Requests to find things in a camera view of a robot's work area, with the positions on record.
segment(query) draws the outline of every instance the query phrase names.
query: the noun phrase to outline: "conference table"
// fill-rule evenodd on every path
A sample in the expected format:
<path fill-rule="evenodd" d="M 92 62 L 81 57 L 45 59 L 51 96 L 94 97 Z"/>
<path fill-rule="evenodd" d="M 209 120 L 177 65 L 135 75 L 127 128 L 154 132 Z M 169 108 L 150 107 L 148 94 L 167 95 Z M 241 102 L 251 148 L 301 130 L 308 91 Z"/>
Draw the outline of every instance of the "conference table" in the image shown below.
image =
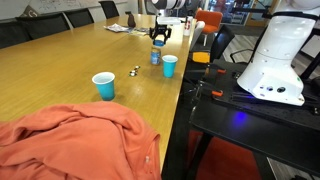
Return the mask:
<path fill-rule="evenodd" d="M 134 17 L 137 28 L 155 26 L 155 16 Z M 171 37 L 162 55 L 172 54 L 179 60 L 173 78 L 165 78 L 162 63 L 150 63 L 152 40 L 148 35 L 103 27 L 126 26 L 127 19 L 114 17 L 0 49 L 0 121 L 12 121 L 55 104 L 101 101 L 91 79 L 100 72 L 113 72 L 112 101 L 136 111 L 160 134 L 162 167 L 193 32 L 183 36 L 184 24 L 170 26 Z M 136 66 L 140 66 L 137 75 L 129 76 Z"/>

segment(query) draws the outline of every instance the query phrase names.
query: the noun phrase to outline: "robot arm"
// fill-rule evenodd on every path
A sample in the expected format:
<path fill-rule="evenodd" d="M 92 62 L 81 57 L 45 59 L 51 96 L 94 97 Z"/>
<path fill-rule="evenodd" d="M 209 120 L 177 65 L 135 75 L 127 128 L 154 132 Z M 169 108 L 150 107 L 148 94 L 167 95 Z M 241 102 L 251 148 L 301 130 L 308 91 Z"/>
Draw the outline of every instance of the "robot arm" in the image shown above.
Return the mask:
<path fill-rule="evenodd" d="M 238 84 L 258 99 L 301 106 L 303 82 L 291 62 L 319 14 L 319 0 L 280 1 Z"/>
<path fill-rule="evenodd" d="M 185 0 L 152 0 L 152 3 L 161 13 L 161 11 L 166 10 L 166 9 L 180 9 L 184 5 Z M 155 27 L 150 28 L 150 30 L 149 30 L 149 36 L 153 40 L 153 43 L 158 35 L 164 36 L 163 43 L 166 44 L 166 41 L 171 36 L 171 28 L 168 28 L 167 24 L 158 23 L 158 16 L 157 16 L 156 22 L 155 22 Z"/>

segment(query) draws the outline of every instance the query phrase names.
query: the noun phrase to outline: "black chair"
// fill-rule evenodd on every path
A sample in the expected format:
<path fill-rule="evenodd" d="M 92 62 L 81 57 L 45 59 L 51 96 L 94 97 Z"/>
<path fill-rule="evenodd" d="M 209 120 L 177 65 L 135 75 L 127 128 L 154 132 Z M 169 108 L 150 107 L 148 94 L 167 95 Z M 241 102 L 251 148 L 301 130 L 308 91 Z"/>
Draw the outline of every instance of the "black chair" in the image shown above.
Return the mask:
<path fill-rule="evenodd" d="M 219 68 L 213 67 L 212 63 L 214 60 L 221 58 L 224 50 L 234 37 L 234 33 L 226 25 L 222 25 L 212 42 L 210 51 L 191 53 L 191 57 L 188 58 L 184 80 L 196 83 L 202 79 L 206 71 Z"/>
<path fill-rule="evenodd" d="M 0 48 L 13 46 L 30 40 L 30 36 L 21 23 L 0 23 Z"/>
<path fill-rule="evenodd" d="M 38 39 L 69 30 L 69 24 L 62 13 L 38 17 L 16 17 L 27 29 L 32 39 Z"/>
<path fill-rule="evenodd" d="M 64 14 L 67 16 L 74 28 L 94 23 L 92 15 L 88 8 L 66 11 L 64 12 Z"/>
<path fill-rule="evenodd" d="M 107 19 L 119 16 L 116 4 L 113 1 L 99 1 L 99 3 Z"/>

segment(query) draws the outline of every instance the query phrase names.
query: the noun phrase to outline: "blue paper cup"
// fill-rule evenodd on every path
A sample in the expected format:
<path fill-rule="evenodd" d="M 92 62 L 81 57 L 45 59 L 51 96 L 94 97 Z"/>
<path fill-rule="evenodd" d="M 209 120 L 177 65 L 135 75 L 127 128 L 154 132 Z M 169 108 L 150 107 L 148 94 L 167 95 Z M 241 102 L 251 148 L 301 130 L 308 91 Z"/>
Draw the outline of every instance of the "blue paper cup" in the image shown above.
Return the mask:
<path fill-rule="evenodd" d="M 101 72 L 92 77 L 92 82 L 96 85 L 101 98 L 110 101 L 114 98 L 114 78 L 111 72 Z"/>
<path fill-rule="evenodd" d="M 164 77 L 171 78 L 174 74 L 178 58 L 173 55 L 162 56 L 163 60 L 163 75 Z"/>

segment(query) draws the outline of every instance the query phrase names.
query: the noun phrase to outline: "orange towel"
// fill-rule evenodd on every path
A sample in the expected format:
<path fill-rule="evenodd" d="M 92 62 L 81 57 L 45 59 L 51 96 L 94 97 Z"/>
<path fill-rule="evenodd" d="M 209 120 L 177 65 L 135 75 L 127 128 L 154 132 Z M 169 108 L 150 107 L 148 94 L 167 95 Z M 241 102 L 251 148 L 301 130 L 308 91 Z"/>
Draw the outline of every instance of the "orange towel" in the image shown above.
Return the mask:
<path fill-rule="evenodd" d="M 0 179 L 158 180 L 159 138 L 113 102 L 47 107 L 0 124 Z"/>

